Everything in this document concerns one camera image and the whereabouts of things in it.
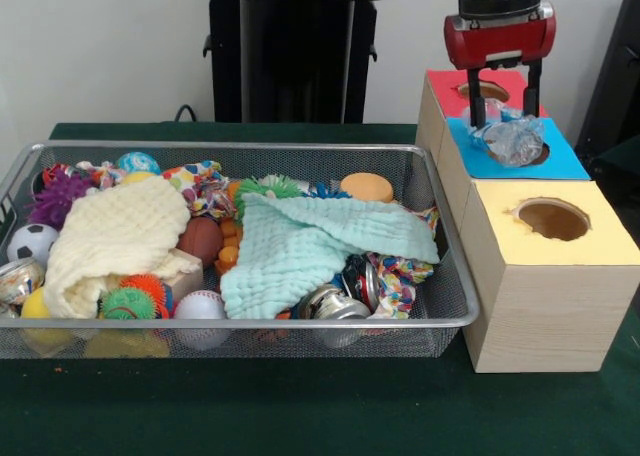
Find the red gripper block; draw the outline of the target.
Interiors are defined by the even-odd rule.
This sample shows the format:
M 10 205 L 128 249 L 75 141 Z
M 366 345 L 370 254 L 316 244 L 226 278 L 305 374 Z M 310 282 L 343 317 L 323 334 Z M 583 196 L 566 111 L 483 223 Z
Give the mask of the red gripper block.
M 505 60 L 527 63 L 527 86 L 523 92 L 523 114 L 540 116 L 542 62 L 552 49 L 556 19 L 544 18 L 494 27 L 472 27 L 468 20 L 446 18 L 444 39 L 450 62 L 458 70 L 468 70 L 470 122 L 484 127 L 484 97 L 479 69 Z

